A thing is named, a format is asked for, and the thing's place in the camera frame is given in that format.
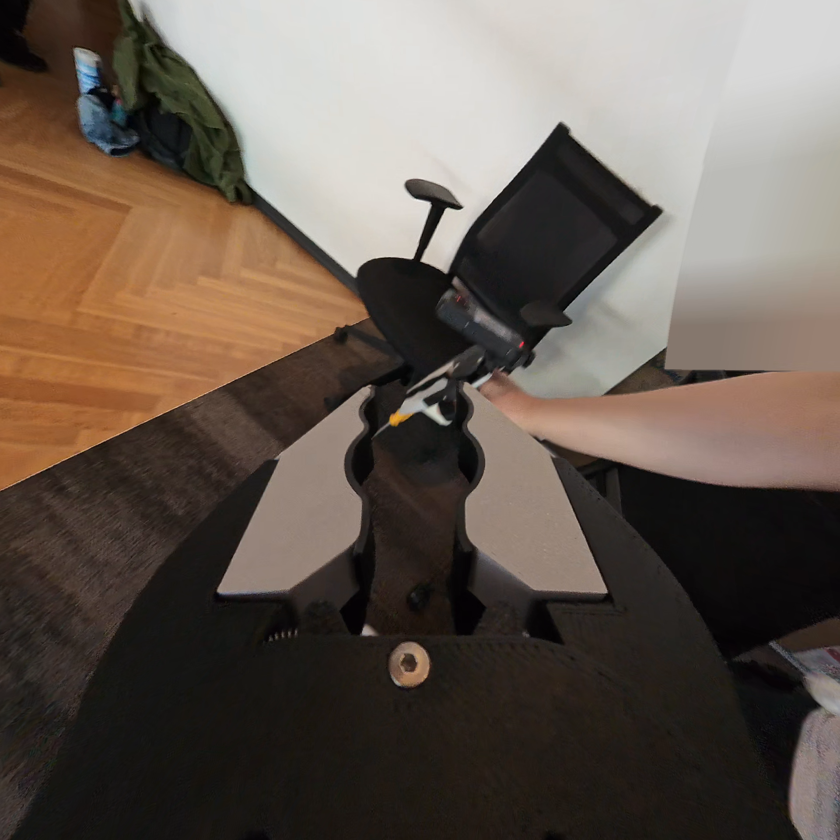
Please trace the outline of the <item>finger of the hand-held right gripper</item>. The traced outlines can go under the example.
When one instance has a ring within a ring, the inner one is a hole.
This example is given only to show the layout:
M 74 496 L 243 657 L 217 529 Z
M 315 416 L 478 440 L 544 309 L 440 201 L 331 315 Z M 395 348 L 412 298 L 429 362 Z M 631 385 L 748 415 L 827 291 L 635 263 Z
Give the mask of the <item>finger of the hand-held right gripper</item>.
M 453 359 L 411 386 L 396 412 L 411 414 L 411 417 L 424 415 L 433 422 L 453 422 L 458 383 L 468 377 L 469 362 Z

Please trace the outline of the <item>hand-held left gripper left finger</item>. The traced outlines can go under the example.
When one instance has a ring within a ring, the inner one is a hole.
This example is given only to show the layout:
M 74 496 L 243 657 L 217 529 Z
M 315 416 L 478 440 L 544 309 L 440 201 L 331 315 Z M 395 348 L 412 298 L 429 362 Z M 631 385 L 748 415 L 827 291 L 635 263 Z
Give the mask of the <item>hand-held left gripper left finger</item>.
M 299 624 L 310 606 L 335 607 L 362 634 L 375 576 L 371 502 L 375 389 L 363 386 L 284 449 L 217 595 L 272 601 Z

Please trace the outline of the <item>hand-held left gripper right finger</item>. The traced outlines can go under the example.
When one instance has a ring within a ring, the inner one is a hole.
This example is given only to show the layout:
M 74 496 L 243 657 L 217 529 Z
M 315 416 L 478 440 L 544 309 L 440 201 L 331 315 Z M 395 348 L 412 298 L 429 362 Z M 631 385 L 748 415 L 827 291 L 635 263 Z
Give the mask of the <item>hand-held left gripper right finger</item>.
M 557 636 L 553 604 L 603 604 L 607 587 L 557 461 L 472 385 L 458 400 L 467 481 L 455 530 L 455 632 L 499 607 L 513 633 Z

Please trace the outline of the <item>person's right forearm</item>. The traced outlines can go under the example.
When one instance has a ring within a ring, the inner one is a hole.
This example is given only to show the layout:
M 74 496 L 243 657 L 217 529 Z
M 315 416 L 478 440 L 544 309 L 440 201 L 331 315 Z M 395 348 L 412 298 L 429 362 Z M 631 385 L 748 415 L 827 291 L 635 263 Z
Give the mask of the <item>person's right forearm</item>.
M 518 420 L 563 448 L 665 476 L 725 487 L 839 489 L 837 373 L 531 398 Z

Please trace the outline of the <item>person's right hand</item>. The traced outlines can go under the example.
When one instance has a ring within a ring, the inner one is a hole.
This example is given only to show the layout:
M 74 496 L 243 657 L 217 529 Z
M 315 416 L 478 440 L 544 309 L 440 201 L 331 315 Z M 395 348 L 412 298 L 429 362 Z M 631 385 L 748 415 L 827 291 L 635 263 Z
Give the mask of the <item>person's right hand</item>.
M 505 417 L 535 438 L 543 437 L 546 401 L 523 391 L 507 374 L 495 371 L 478 389 Z

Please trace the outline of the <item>black office chair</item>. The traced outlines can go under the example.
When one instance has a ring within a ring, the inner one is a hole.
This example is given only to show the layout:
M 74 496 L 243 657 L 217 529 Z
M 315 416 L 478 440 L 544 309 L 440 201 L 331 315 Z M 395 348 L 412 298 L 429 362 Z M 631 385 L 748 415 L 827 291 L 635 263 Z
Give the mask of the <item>black office chair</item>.
M 468 291 L 481 307 L 537 344 L 571 324 L 567 310 L 663 210 L 651 204 L 581 145 L 560 123 L 532 158 L 478 216 L 446 270 L 424 260 L 446 211 L 462 209 L 446 187 L 410 179 L 405 189 L 429 205 L 410 259 L 371 259 L 359 268 L 358 293 L 378 339 L 344 325 L 336 343 L 353 337 L 398 360 L 394 373 L 371 383 L 414 385 L 426 376 L 425 332 L 444 292 Z

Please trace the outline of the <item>black backpack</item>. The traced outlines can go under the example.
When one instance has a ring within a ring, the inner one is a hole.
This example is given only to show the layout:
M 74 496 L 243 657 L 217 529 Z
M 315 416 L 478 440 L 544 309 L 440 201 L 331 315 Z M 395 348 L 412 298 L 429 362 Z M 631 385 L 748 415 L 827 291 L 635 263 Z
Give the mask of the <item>black backpack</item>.
M 150 101 L 129 116 L 129 126 L 137 133 L 145 156 L 176 173 L 186 173 L 193 129 L 181 117 Z

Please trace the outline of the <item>person's white shirt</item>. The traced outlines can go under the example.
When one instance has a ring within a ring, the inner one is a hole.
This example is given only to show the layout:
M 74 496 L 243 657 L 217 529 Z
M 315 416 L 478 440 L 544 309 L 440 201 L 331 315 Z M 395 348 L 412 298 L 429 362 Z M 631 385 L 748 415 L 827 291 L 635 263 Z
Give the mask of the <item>person's white shirt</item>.
M 805 717 L 794 751 L 789 815 L 803 839 L 838 839 L 839 683 L 810 673 L 805 687 L 817 707 Z

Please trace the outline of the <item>green jacket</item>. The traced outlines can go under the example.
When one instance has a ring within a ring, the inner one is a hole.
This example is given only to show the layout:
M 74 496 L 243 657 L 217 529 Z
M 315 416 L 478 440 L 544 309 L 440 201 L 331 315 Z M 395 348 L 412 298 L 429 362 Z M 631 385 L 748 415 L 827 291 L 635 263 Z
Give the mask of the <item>green jacket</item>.
M 118 2 L 121 30 L 114 42 L 112 70 L 129 116 L 147 102 L 177 114 L 193 130 L 186 173 L 218 190 L 230 203 L 249 205 L 252 193 L 233 126 L 194 69 L 168 47 L 154 27 L 137 17 L 130 2 Z

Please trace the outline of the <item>blue white bag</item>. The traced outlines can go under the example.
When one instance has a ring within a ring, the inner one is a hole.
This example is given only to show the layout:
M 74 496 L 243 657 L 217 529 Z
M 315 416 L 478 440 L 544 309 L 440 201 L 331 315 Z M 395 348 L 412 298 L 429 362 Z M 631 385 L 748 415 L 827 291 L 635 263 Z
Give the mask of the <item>blue white bag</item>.
M 139 135 L 128 126 L 118 94 L 105 86 L 102 58 L 90 49 L 72 51 L 79 96 L 77 120 L 84 139 L 112 158 L 121 158 L 140 145 Z

